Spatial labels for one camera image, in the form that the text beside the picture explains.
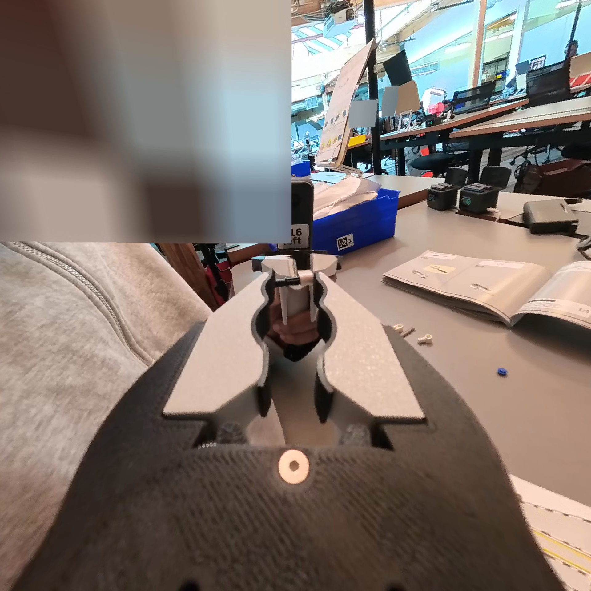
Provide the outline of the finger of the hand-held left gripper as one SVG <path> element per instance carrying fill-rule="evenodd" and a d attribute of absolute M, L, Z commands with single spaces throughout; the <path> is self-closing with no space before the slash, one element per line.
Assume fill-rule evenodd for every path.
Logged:
<path fill-rule="evenodd" d="M 340 257 L 325 253 L 310 254 L 310 270 L 312 273 L 322 272 L 328 277 L 335 277 L 340 269 Z"/>
<path fill-rule="evenodd" d="M 275 281 L 297 277 L 297 263 L 292 255 L 268 255 L 252 258 L 254 272 L 273 272 Z"/>

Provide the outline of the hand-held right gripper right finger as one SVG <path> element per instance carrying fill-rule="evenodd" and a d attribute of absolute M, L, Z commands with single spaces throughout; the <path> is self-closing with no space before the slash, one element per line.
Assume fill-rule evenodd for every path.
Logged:
<path fill-rule="evenodd" d="M 382 322 L 324 272 L 313 298 L 323 347 L 316 362 L 314 409 L 332 430 L 332 446 L 347 431 L 353 442 L 391 446 L 387 430 L 425 427 L 425 411 Z"/>

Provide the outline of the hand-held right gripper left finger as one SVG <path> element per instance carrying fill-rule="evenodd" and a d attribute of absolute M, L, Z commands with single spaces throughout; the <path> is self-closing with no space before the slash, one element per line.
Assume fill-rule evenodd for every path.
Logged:
<path fill-rule="evenodd" d="M 265 342 L 274 293 L 274 272 L 263 272 L 207 319 L 164 404 L 164 418 L 200 420 L 215 430 L 238 424 L 251 443 L 283 445 Z"/>

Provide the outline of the person's left hand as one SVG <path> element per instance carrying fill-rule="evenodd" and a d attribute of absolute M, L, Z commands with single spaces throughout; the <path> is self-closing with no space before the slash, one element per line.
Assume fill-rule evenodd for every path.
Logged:
<path fill-rule="evenodd" d="M 306 345 L 319 338 L 317 322 L 311 320 L 309 309 L 291 315 L 284 324 L 281 307 L 274 304 L 270 307 L 270 321 L 267 336 L 283 348 Z"/>

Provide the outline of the clear plastic bags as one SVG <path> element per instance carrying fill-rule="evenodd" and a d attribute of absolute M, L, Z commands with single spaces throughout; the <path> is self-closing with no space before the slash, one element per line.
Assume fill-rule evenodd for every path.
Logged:
<path fill-rule="evenodd" d="M 381 188 L 369 179 L 347 176 L 336 184 L 314 184 L 313 220 L 346 211 L 357 204 L 377 197 Z"/>

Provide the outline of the blue plastic bin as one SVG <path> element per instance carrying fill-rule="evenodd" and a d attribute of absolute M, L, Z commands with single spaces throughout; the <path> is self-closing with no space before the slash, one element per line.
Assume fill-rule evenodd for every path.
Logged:
<path fill-rule="evenodd" d="M 400 191 L 381 187 L 325 205 L 314 213 L 312 249 L 345 255 L 395 235 Z"/>

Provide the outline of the cardboard sign on stand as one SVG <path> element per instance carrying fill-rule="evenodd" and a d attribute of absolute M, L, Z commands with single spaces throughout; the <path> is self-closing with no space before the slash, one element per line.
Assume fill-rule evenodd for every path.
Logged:
<path fill-rule="evenodd" d="M 324 118 L 316 166 L 336 168 L 343 164 L 351 137 L 349 108 L 375 48 L 373 38 L 341 68 Z"/>

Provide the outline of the black office chair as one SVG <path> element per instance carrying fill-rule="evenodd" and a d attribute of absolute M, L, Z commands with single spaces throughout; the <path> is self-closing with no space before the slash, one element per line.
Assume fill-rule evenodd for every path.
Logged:
<path fill-rule="evenodd" d="M 455 161 L 452 153 L 436 151 L 413 159 L 410 167 L 418 171 L 431 172 L 434 177 L 444 177 Z"/>

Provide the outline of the black charger case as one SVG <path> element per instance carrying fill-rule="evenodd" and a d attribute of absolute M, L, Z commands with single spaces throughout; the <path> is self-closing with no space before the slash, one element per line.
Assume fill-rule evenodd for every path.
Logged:
<path fill-rule="evenodd" d="M 457 209 L 459 191 L 466 184 L 468 170 L 451 167 L 447 170 L 444 181 L 433 184 L 427 190 L 427 207 L 436 211 Z"/>
<path fill-rule="evenodd" d="M 458 210 L 472 215 L 487 215 L 489 210 L 497 208 L 499 192 L 506 188 L 510 176 L 510 168 L 485 166 L 478 182 L 461 189 Z"/>

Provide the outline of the open instruction booklet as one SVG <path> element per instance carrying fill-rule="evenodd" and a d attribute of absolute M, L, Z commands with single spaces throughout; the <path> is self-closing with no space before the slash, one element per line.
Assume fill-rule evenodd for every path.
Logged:
<path fill-rule="evenodd" d="M 551 273 L 535 263 L 427 250 L 384 273 L 382 281 L 507 327 L 535 315 L 590 329 L 589 260 Z"/>

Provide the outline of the black vertical pole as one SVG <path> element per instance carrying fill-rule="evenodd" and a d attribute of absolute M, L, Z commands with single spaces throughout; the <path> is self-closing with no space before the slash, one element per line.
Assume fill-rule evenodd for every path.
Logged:
<path fill-rule="evenodd" d="M 376 28 L 375 28 L 375 2 L 363 1 L 364 23 L 366 43 L 372 42 L 372 49 L 367 62 L 367 86 L 369 99 L 378 106 L 378 77 L 375 72 L 376 66 Z M 371 128 L 371 146 L 372 146 L 372 168 L 375 175 L 382 174 L 381 151 L 380 151 L 380 129 L 378 127 L 379 117 L 374 117 Z"/>

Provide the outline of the brown-edged grey desk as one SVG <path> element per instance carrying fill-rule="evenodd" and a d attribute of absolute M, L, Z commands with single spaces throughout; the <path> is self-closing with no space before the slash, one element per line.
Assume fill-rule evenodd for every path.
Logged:
<path fill-rule="evenodd" d="M 471 154 L 470 166 L 488 151 L 488 164 L 498 166 L 504 149 L 562 147 L 590 141 L 590 96 L 527 107 L 450 134 L 450 145 L 461 144 Z"/>
<path fill-rule="evenodd" d="M 410 162 L 405 154 L 406 150 L 414 147 L 426 148 L 427 154 L 432 154 L 437 151 L 437 147 L 446 147 L 453 131 L 492 121 L 526 106 L 527 103 L 526 98 L 502 102 L 476 112 L 455 114 L 454 118 L 446 119 L 437 125 L 422 124 L 418 128 L 387 133 L 380 136 L 380 155 L 394 160 L 396 175 L 405 175 L 407 164 Z"/>

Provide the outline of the black laptop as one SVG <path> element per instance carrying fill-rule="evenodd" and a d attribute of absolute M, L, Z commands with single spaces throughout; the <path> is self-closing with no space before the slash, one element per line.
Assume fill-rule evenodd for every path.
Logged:
<path fill-rule="evenodd" d="M 528 104 L 525 107 L 528 108 L 569 100 L 572 96 L 570 59 L 529 70 L 526 75 L 526 94 Z"/>
<path fill-rule="evenodd" d="M 477 87 L 455 91 L 452 99 L 454 113 L 468 114 L 488 108 L 495 86 L 496 81 L 491 80 Z"/>

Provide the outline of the flat black device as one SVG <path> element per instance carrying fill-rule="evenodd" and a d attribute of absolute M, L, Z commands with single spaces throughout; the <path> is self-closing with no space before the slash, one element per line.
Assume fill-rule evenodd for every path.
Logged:
<path fill-rule="evenodd" d="M 523 205 L 524 225 L 532 235 L 565 233 L 572 235 L 579 220 L 564 199 L 529 201 Z"/>

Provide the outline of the zebra striped sticker sheet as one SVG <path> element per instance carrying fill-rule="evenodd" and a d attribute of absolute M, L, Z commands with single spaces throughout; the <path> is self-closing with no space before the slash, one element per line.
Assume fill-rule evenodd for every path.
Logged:
<path fill-rule="evenodd" d="M 566 590 L 590 590 L 590 507 L 510 475 L 521 510 Z"/>

